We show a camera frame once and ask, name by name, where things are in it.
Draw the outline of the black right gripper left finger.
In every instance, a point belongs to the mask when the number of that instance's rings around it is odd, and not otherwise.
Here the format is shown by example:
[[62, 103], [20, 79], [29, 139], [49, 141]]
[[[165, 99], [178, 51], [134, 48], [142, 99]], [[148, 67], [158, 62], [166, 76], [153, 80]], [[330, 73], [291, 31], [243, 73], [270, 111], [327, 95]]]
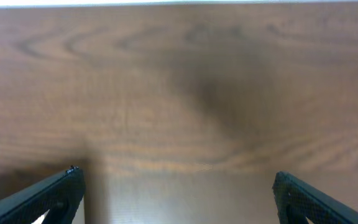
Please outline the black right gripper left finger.
[[72, 224], [86, 190], [83, 170], [71, 166], [0, 200], [0, 224]]

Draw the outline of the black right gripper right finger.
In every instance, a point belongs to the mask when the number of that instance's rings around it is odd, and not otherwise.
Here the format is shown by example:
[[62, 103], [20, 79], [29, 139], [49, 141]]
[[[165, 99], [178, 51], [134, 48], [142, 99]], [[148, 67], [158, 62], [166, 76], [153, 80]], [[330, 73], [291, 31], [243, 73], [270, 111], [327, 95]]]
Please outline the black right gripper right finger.
[[294, 175], [276, 173], [272, 186], [280, 224], [358, 224], [358, 212]]

